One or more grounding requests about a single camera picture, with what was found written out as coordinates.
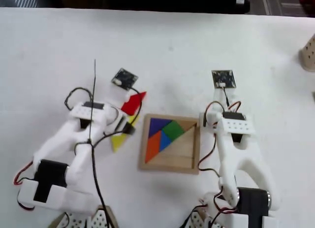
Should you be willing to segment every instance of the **orange triangle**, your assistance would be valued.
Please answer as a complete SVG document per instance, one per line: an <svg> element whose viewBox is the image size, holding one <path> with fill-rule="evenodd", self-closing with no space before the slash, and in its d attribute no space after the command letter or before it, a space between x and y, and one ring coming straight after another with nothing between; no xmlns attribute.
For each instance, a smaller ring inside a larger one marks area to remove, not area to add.
<svg viewBox="0 0 315 228"><path fill-rule="evenodd" d="M176 122L183 128L184 131L189 130L191 127L197 124L196 121L176 120Z"/></svg>
<svg viewBox="0 0 315 228"><path fill-rule="evenodd" d="M160 141L161 141L161 131L152 135L148 139L145 163L147 163L149 160L151 160L154 156L158 154Z"/></svg>

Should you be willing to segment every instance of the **blue triangle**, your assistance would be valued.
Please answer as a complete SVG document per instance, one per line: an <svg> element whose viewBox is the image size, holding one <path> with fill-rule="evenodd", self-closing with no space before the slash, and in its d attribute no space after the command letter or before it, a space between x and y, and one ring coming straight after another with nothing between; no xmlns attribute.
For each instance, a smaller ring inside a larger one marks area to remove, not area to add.
<svg viewBox="0 0 315 228"><path fill-rule="evenodd" d="M172 140L162 131L161 141L159 144L159 151L163 151L168 145L172 143Z"/></svg>
<svg viewBox="0 0 315 228"><path fill-rule="evenodd" d="M152 135L156 134L159 130L161 130L164 126L166 126L170 122L171 120L167 120L167 119L151 118L149 138Z"/></svg>

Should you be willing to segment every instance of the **red tangram piece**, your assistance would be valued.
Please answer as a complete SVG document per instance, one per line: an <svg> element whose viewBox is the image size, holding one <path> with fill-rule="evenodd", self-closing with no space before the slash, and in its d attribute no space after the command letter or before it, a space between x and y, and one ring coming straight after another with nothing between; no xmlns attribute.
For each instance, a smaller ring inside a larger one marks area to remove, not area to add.
<svg viewBox="0 0 315 228"><path fill-rule="evenodd" d="M147 92L140 93L141 100L144 98ZM127 113L129 116L133 116L138 107L140 106L140 97L138 94L130 96L128 102L125 102L122 106L122 111Z"/></svg>

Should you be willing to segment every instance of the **green triangle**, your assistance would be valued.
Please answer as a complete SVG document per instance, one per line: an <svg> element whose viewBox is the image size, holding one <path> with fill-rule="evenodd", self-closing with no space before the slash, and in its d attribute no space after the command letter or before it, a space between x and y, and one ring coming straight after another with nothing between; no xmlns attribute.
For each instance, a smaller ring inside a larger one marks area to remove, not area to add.
<svg viewBox="0 0 315 228"><path fill-rule="evenodd" d="M169 123L162 129L162 131L172 140L172 142L185 132L176 121Z"/></svg>

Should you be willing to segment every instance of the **black antenna wire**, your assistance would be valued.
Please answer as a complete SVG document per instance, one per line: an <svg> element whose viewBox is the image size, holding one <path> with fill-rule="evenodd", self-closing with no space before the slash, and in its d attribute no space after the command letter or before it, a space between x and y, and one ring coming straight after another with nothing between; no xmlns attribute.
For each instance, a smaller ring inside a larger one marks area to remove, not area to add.
<svg viewBox="0 0 315 228"><path fill-rule="evenodd" d="M108 225L108 222L109 222L110 226L111 226L112 228L114 228L113 221L112 221L112 219L110 218L110 216L109 216L109 214L108 214L106 205L105 205L105 203L104 203L103 196L102 196L102 194L101 194L101 191L100 191L100 188L99 188L99 185L98 185L97 175L96 175L96 166L95 166L95 151L94 151L96 145L93 146L92 141L91 141L91 128L92 128L92 119L93 119L95 84L96 84L96 59L94 59L94 82L93 82L93 94L92 94L91 122L90 122L89 139L88 139L88 142L87 142L87 143L90 144L91 147L92 147L93 178L94 178L94 182L95 182L95 187L96 187L97 194L98 194L98 196L99 196L99 199L100 199L100 201L101 201L101 203L102 203L103 210L104 210L104 212L105 212L106 227L109 228L109 225Z"/></svg>

